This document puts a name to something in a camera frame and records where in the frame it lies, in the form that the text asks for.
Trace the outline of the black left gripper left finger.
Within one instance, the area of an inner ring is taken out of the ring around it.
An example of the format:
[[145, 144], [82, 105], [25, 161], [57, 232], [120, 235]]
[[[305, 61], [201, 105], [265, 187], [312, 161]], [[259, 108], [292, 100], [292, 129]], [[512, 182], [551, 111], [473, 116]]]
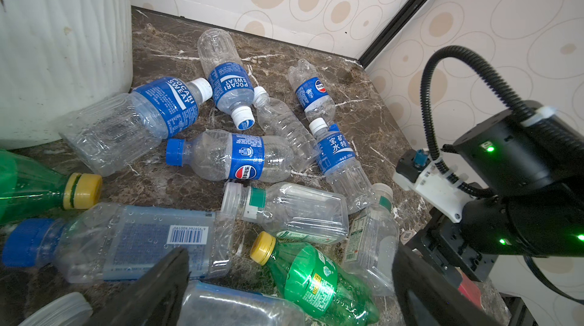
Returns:
[[86, 324], [176, 325], [188, 284], [188, 251], [175, 248]]

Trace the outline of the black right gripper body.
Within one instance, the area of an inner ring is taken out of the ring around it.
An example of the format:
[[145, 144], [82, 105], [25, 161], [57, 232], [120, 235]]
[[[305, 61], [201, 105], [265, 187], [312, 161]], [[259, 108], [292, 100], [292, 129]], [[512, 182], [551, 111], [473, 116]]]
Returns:
[[418, 231], [406, 246], [417, 250], [422, 258], [447, 280], [487, 280], [497, 260], [484, 255], [462, 238], [459, 224], [453, 223], [436, 208], [430, 210], [429, 223]]

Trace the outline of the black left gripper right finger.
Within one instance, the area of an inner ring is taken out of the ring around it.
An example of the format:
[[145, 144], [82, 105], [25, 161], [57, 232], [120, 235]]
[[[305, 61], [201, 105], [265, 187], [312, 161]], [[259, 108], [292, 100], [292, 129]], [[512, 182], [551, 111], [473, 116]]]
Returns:
[[407, 325], [496, 325], [420, 256], [398, 245], [392, 265], [395, 295]]

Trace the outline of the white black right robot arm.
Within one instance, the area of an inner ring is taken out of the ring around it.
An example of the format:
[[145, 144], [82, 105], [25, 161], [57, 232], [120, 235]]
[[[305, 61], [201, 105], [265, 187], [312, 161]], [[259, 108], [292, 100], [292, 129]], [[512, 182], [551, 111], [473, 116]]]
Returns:
[[[504, 104], [502, 112], [439, 145], [431, 82], [446, 58], [470, 67]], [[550, 106], [523, 100], [491, 64], [464, 46], [429, 58], [421, 78], [427, 147], [402, 155], [393, 179], [432, 205], [410, 247], [454, 285], [483, 282], [501, 255], [520, 255], [547, 288], [535, 259], [583, 255], [583, 138]]]

